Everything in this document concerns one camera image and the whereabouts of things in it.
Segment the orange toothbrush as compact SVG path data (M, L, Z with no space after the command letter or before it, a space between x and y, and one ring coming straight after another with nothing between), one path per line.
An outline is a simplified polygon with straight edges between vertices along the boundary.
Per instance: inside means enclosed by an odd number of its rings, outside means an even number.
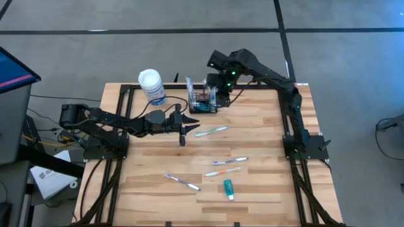
M206 173L203 176L204 177L215 177L215 176L218 176L218 175L223 175L223 174L233 173L233 172L239 172L239 171L241 171L241 167L236 167L236 168L231 168L231 169L227 169L227 170L220 170L220 171L216 171L216 172Z

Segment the white booklet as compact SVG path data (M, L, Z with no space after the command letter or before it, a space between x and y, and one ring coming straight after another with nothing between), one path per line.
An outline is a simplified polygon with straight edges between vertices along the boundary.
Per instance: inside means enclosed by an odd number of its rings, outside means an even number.
M78 179L54 170L35 166L30 169L31 174L37 184L43 199L49 199L62 189L78 187Z

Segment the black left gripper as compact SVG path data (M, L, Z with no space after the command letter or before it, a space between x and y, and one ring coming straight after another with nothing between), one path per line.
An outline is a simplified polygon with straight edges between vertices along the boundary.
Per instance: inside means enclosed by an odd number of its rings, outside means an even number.
M178 132L180 135L186 136L188 132L200 126L199 124L183 126L183 124L197 123L199 120L187 117L181 113L181 108L181 104L174 105L174 111L166 119L165 133Z

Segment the blue screen monitor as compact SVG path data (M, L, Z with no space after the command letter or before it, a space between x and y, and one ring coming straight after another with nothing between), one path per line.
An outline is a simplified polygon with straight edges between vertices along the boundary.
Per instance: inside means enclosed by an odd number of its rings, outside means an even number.
M41 80L37 73L0 46L0 94Z

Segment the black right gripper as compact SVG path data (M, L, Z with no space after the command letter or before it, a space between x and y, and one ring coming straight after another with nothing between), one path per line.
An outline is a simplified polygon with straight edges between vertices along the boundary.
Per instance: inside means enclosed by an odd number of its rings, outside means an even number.
M206 77L206 85L210 88L216 87L218 92L221 93L230 93L233 90L234 82L228 74L217 74L210 73L207 74ZM230 106L230 98L229 96L222 96L220 94L216 94L216 104L218 107L229 107Z

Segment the blue white toothbrush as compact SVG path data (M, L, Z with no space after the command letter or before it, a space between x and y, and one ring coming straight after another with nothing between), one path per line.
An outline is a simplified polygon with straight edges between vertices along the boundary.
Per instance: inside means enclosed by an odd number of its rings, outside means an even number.
M240 157L240 158L234 158L232 160L227 160L227 161L214 161L214 162L212 162L212 165L213 166L226 165L228 163L236 163L236 162L247 161L248 159L249 159L248 157Z

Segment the white wipes canister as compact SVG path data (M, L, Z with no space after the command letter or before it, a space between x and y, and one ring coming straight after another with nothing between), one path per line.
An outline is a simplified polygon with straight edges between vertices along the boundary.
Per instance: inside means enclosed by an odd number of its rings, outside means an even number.
M161 106L166 102L166 93L158 71L145 69L139 73L138 83L151 105Z

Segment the teal mouthwash bottle white cap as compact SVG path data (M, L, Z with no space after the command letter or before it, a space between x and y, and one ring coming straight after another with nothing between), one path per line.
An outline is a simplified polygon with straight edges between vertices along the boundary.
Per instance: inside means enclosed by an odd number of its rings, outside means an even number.
M228 200L233 201L234 200L234 188L233 188L232 181L230 179L224 180L223 186L224 186L225 193L227 195Z

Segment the white purple toothbrush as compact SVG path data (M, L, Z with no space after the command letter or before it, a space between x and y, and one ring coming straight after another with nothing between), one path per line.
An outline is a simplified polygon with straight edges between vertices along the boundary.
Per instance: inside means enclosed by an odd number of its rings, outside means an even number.
M185 77L185 79L186 79L186 85L187 85L187 91L188 91L188 97L189 97L189 104L194 105L196 103L196 100L194 97L193 83L189 77Z

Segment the purple toothbrush in clear wrapper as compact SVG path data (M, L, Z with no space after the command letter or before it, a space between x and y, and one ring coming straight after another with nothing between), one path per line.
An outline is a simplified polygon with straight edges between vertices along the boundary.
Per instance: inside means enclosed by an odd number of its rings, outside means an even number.
M176 177L174 177L174 176L172 176L171 174L168 174L168 173L165 173L164 175L165 175L165 177L167 177L169 179L172 179L172 180L174 180L176 182L179 182L179 183L181 183L183 185L186 185L187 187L189 187L189 188L191 188L193 190L201 191L201 189L198 186L196 186L196 185L194 185L192 183L186 182L186 181L184 181L184 180L182 180L180 178L176 178Z

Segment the black stand beam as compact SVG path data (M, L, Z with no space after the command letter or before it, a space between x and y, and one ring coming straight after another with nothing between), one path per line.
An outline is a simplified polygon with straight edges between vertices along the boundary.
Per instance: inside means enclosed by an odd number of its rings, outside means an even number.
M19 147L17 158L19 160L29 161L35 166L40 166L76 178L82 178L84 173L82 166L64 161L22 144Z

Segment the green toothbrush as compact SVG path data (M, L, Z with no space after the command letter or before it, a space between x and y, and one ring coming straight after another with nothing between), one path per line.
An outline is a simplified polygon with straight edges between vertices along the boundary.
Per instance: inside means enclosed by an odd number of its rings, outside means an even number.
M215 129L210 129L210 130L208 130L206 132L197 132L197 133L194 134L194 136L195 137L206 136L206 135L209 135L209 134L213 134L215 132L223 131L225 129L228 129L228 127L223 126L223 127L218 127L218 128L215 128Z

